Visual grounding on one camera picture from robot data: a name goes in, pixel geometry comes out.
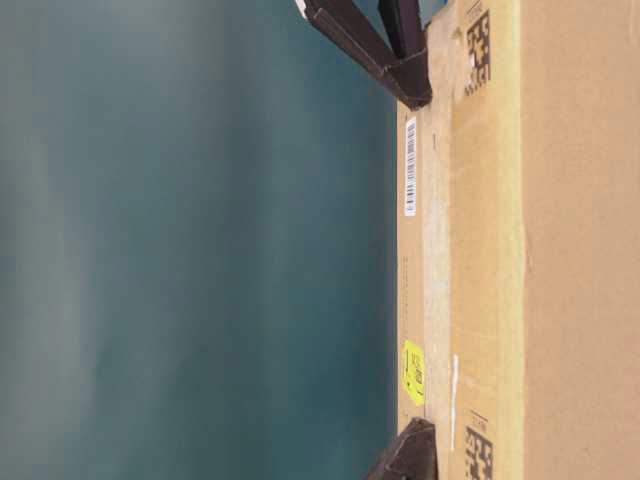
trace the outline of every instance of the teal background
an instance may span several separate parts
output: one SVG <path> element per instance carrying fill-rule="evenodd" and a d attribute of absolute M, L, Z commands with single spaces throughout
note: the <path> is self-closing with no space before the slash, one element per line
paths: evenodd
<path fill-rule="evenodd" d="M 427 23 L 431 19 L 431 17 L 446 3 L 447 0 L 420 0 L 420 13 L 422 13 L 422 23 Z"/>
<path fill-rule="evenodd" d="M 293 2 L 0 0 L 0 107 L 0 478 L 360 478 L 393 100 Z"/>

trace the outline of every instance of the barcode label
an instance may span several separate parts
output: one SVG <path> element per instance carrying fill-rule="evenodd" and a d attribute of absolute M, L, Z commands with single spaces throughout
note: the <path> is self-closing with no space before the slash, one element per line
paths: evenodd
<path fill-rule="evenodd" d="M 407 122 L 404 215 L 416 216 L 416 117 Z"/>

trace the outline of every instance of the yellow label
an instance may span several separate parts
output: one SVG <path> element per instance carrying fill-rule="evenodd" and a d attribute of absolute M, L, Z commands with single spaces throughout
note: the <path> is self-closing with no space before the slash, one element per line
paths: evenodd
<path fill-rule="evenodd" d="M 404 342 L 404 389 L 417 407 L 424 405 L 424 353 L 422 349 L 411 343 Z"/>

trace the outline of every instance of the printed code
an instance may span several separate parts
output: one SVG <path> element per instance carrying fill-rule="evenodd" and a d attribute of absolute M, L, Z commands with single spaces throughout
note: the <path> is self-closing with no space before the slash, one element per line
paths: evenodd
<path fill-rule="evenodd" d="M 467 427 L 465 480 L 493 480 L 493 444 Z"/>
<path fill-rule="evenodd" d="M 489 10 L 467 32 L 471 77 L 465 88 L 467 95 L 473 95 L 491 80 L 491 25 Z"/>
<path fill-rule="evenodd" d="M 405 196 L 404 215 L 405 217 L 416 216 L 416 118 L 407 122 L 407 150 L 405 169 Z"/>
<path fill-rule="evenodd" d="M 411 354 L 411 364 L 413 365 L 413 379 L 416 385 L 422 387 L 422 359 L 416 353 Z"/>

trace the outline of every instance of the qr code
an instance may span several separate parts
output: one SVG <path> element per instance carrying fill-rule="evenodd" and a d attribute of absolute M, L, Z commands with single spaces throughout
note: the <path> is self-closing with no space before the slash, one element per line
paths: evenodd
<path fill-rule="evenodd" d="M 493 444 L 467 427 L 466 480 L 493 480 Z"/>
<path fill-rule="evenodd" d="M 471 78 L 465 89 L 467 95 L 473 94 L 491 80 L 490 32 L 489 10 L 487 10 L 467 32 L 471 62 Z"/>

